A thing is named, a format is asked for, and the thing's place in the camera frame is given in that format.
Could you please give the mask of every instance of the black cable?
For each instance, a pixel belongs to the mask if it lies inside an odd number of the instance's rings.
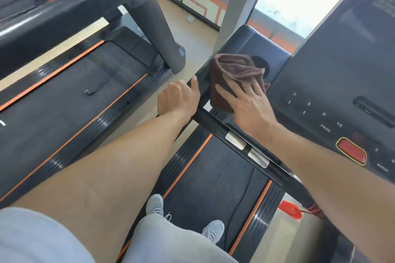
[[[244,197],[245,197],[245,195],[246,195],[246,193],[247,193],[248,187],[250,186],[250,183],[251,183],[251,180],[252,180],[252,176],[254,175],[254,171],[255,171],[255,168],[252,170],[250,180],[248,181],[247,188],[246,188],[246,190],[244,191],[243,196],[241,197],[241,199],[240,199],[238,205],[236,206],[236,209],[233,211],[233,213],[232,213],[232,215],[230,216],[230,219],[229,219],[229,221],[228,221],[228,226],[226,227],[226,231],[225,231],[225,245],[224,245],[224,250],[225,250],[225,252],[228,252],[228,251],[226,250],[226,238],[227,238],[227,236],[228,236],[228,230],[229,230],[230,223],[231,223],[231,221],[233,220],[233,217],[234,217],[236,211],[238,210],[238,208],[239,208],[241,202],[243,201],[243,199],[244,199]]]
[[[104,81],[101,86],[99,86],[96,90],[94,90],[93,92],[90,92],[89,90],[85,90],[85,94],[87,94],[88,96],[92,96],[93,94],[95,94],[98,90],[101,89],[101,87],[103,85],[105,85],[107,83],[107,81],[109,81],[112,76],[115,75],[116,71],[118,71],[119,67],[122,65],[122,63],[125,61],[126,57],[129,55],[129,53],[131,53],[131,51],[137,46],[138,42],[144,37],[145,35],[140,36],[137,41],[134,43],[134,45],[130,48],[130,50],[126,53],[125,57],[123,58],[123,60],[119,63],[119,65],[116,67],[116,69],[114,70],[114,72],[111,74],[110,77],[107,78],[106,81]]]

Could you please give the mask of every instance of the red stop button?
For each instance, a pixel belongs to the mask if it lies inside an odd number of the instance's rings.
[[[365,165],[367,161],[367,154],[364,149],[354,144],[349,139],[342,137],[336,143],[337,148],[351,160]]]

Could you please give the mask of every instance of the gray sneaker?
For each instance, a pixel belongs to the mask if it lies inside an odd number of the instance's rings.
[[[203,229],[201,234],[210,240],[210,242],[216,244],[221,239],[224,231],[224,223],[220,220],[213,220]]]
[[[145,206],[145,213],[146,215],[155,213],[163,216],[163,198],[160,194],[154,194],[150,196],[150,198],[147,201],[147,205]],[[170,212],[164,218],[170,221],[171,219]]]

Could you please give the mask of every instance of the brown towel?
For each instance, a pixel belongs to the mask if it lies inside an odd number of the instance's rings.
[[[222,74],[228,75],[239,84],[242,82],[252,83],[256,79],[262,91],[266,94],[270,84],[264,83],[264,68],[257,68],[249,55],[217,54],[210,60],[210,103],[218,110],[233,113],[229,103],[217,92],[215,84],[219,84],[225,90],[236,96],[228,86]]]

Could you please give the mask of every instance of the floor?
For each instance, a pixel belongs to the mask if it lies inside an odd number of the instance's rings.
[[[211,56],[218,32],[197,19],[191,23],[186,21],[189,14],[171,1],[158,1],[175,40],[183,45],[187,56],[185,69],[178,75],[173,76],[168,83],[179,79],[188,81]],[[96,21],[83,31],[62,42],[60,45],[33,60],[10,76],[0,80],[0,91],[45,64],[47,61],[58,56],[71,46],[74,46],[79,41],[90,36],[106,24],[107,22],[103,18]],[[126,131],[133,129],[136,125],[154,118],[157,115],[156,98],[161,89],[153,94],[118,129],[116,129],[116,131],[103,142],[103,145],[114,140]],[[184,143],[196,126],[197,124],[192,122],[175,141],[171,153],[169,154],[169,159]],[[297,203],[288,195],[285,195],[284,199]],[[315,216],[305,215],[303,219],[296,221],[284,212],[277,210],[251,263],[309,262],[309,258],[318,240],[321,227],[321,221]]]

